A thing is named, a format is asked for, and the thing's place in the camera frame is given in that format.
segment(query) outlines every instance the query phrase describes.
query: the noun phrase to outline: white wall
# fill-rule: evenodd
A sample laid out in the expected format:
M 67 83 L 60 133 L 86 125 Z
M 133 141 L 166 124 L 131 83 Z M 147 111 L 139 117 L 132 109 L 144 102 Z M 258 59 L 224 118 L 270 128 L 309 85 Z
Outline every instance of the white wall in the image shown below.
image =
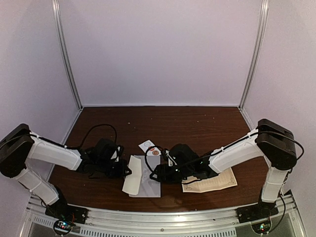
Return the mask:
M 66 78 L 51 1 L 0 1 L 0 139 L 24 122 L 61 142 L 76 106 Z M 51 165 L 38 163 L 47 175 Z M 30 194 L 0 174 L 0 236 L 17 236 Z
M 245 109 L 254 125 L 271 119 L 306 149 L 288 180 L 309 236 L 316 223 L 316 1 L 269 3 L 258 68 Z
M 60 0 L 81 101 L 238 105 L 260 0 Z

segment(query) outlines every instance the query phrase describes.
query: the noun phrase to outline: metal bar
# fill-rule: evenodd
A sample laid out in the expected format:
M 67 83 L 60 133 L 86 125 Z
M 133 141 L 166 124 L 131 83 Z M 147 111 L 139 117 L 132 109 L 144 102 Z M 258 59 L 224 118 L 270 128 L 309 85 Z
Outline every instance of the metal bar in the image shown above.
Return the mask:
M 251 64 L 250 64 L 248 76 L 247 76 L 246 85 L 245 85 L 245 88 L 244 88 L 244 91 L 242 94 L 242 98 L 240 101 L 240 105 L 239 105 L 240 109 L 243 109 L 243 107 L 244 107 L 247 96 L 249 94 L 251 83 L 252 83 L 253 78 L 254 78 L 254 74 L 255 74 L 258 59 L 259 59 L 259 52 L 260 52 L 260 49 L 262 46 L 262 41 L 263 41 L 264 34 L 266 31 L 268 12 L 269 12 L 269 0 L 262 0 L 257 38 L 256 38 L 256 42 L 255 42 L 255 47 L 253 50 L 253 55 L 252 55 L 252 59 L 251 59 Z
M 60 44 L 60 49 L 61 49 L 61 54 L 62 54 L 64 66 L 66 69 L 67 78 L 69 81 L 70 89 L 72 91 L 72 94 L 73 94 L 75 102 L 76 102 L 76 106 L 77 106 L 78 110 L 80 110 L 80 109 L 82 109 L 82 104 L 80 101 L 80 97 L 78 94 L 78 90 L 76 87 L 73 71 L 71 69 L 70 60 L 69 60 L 69 56 L 68 56 L 68 52 L 67 52 L 66 41 L 65 41 L 65 36 L 64 36 L 64 32 L 63 32 L 63 25 L 62 25 L 60 8 L 59 8 L 59 0 L 52 0 L 52 4 L 53 4 L 53 12 L 54 12 L 54 18 L 55 18 L 55 23 L 56 23 L 57 35 L 58 35 L 58 39 L 59 39 L 59 44 Z

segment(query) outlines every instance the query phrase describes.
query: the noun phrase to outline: wooden table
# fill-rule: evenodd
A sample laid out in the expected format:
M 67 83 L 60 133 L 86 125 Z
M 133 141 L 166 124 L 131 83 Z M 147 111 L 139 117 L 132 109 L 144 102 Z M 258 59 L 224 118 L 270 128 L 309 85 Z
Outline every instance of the wooden table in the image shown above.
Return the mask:
M 199 155 L 225 146 L 249 129 L 237 108 L 229 107 L 103 107 L 85 108 L 72 130 L 67 145 L 78 145 L 86 132 L 99 123 L 110 123 L 118 131 L 124 157 L 142 154 L 138 145 L 151 139 L 171 148 L 188 144 Z M 99 138 L 112 138 L 110 128 L 95 129 L 84 148 Z M 132 198 L 123 193 L 123 179 L 89 179 L 56 166 L 50 182 L 63 191 L 70 204 L 121 211 L 191 211 L 223 208 L 257 202 L 268 167 L 255 158 L 233 167 L 238 186 L 204 194 L 182 193 L 181 185 L 162 185 L 161 198 Z

